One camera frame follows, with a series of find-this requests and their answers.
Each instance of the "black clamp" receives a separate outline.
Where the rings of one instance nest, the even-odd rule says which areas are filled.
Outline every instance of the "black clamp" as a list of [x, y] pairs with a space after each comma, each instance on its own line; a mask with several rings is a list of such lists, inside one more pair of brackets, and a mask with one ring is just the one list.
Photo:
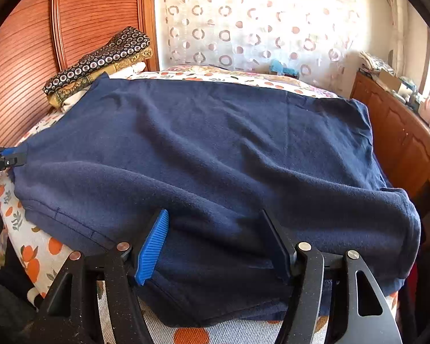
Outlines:
[[24, 153], [13, 153], [14, 148], [0, 147], [0, 171], [9, 167], [24, 165], [27, 162], [27, 156]]
[[[274, 269], [294, 290], [275, 344], [311, 344], [324, 279], [332, 280], [326, 344], [401, 344], [401, 337], [379, 285], [360, 254], [320, 252], [307, 242], [293, 242], [266, 211], [260, 223]], [[52, 344], [102, 343], [96, 281], [105, 280], [117, 344], [154, 344], [133, 289], [134, 253], [139, 236], [105, 255], [85, 257], [74, 251], [57, 274], [33, 323], [31, 341]]]

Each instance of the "wooden furniture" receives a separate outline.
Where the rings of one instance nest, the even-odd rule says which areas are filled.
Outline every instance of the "wooden furniture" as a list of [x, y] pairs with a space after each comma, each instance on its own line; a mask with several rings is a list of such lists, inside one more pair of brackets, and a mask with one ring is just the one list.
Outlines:
[[0, 27], [0, 146], [14, 145], [50, 109], [51, 76], [126, 26], [151, 38], [159, 69], [155, 0], [21, 0]]
[[394, 96], [360, 72], [356, 75], [351, 98], [368, 107], [374, 152], [391, 184], [405, 189], [418, 210], [429, 210], [428, 126]]

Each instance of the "metal rivet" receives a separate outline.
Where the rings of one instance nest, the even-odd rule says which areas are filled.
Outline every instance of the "metal rivet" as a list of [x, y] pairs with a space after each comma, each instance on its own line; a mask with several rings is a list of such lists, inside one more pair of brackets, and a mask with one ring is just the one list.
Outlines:
[[127, 251], [129, 247], [130, 247], [129, 243], [121, 242], [121, 243], [118, 243], [118, 245], [116, 246], [116, 249], [118, 251]]
[[310, 249], [312, 248], [311, 245], [307, 242], [301, 242], [298, 244], [298, 248], [301, 251], [310, 251]]
[[69, 256], [70, 260], [72, 261], [78, 260], [80, 257], [81, 253], [79, 251], [73, 251]]
[[350, 251], [347, 251], [347, 256], [352, 260], [357, 260], [360, 257], [360, 254], [357, 251], [351, 249]]

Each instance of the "patterned cloth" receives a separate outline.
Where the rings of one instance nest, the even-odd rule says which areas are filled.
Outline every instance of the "patterned cloth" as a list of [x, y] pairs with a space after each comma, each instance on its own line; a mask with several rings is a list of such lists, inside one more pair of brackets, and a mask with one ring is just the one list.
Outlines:
[[79, 62], [50, 78], [43, 91], [49, 103], [59, 108], [66, 98], [91, 84], [102, 72], [111, 75], [134, 63], [150, 59], [153, 53], [149, 46], [150, 38], [146, 34], [134, 27], [126, 27], [106, 45], [86, 54]]
[[359, 56], [363, 59], [362, 68], [366, 72], [369, 72], [370, 74], [378, 74], [381, 70], [386, 70], [389, 74], [395, 75], [395, 70], [382, 59], [364, 51], [359, 52]]
[[[301, 81], [276, 75], [247, 74], [230, 72], [214, 67], [179, 66], [181, 71], [133, 73], [127, 79], [166, 79], [185, 81], [232, 82], [256, 87], [271, 87], [292, 91], [309, 97], [337, 98], [331, 92], [316, 91]], [[45, 116], [28, 131], [21, 141], [29, 136], [51, 127], [61, 117], [61, 111], [55, 110]], [[31, 219], [26, 218], [21, 202], [14, 194], [14, 184], [8, 170], [0, 172], [0, 212], [12, 245], [19, 256], [35, 287], [44, 297], [55, 276], [71, 252], [67, 246], [57, 240], [57, 234], [49, 235], [36, 227]], [[99, 306], [104, 337], [113, 344], [111, 324], [105, 294], [99, 294]], [[395, 315], [397, 293], [386, 297], [388, 305]], [[164, 326], [147, 306], [141, 304], [145, 321], [156, 344], [266, 344], [273, 343], [280, 329], [280, 322], [254, 322], [249, 320], [231, 320], [205, 329], [175, 329]], [[320, 317], [317, 322], [313, 343], [323, 343], [328, 327], [328, 317]]]
[[367, 49], [370, 0], [156, 0], [165, 66], [267, 71], [276, 59], [340, 94], [354, 48]]

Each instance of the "wooden cabinet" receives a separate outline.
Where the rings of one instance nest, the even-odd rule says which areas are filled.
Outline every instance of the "wooden cabinet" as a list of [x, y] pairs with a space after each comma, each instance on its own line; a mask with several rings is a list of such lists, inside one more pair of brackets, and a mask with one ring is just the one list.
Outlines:
[[394, 187], [413, 199], [430, 181], [430, 130], [410, 109], [372, 79], [358, 73], [351, 98], [368, 108], [373, 146]]

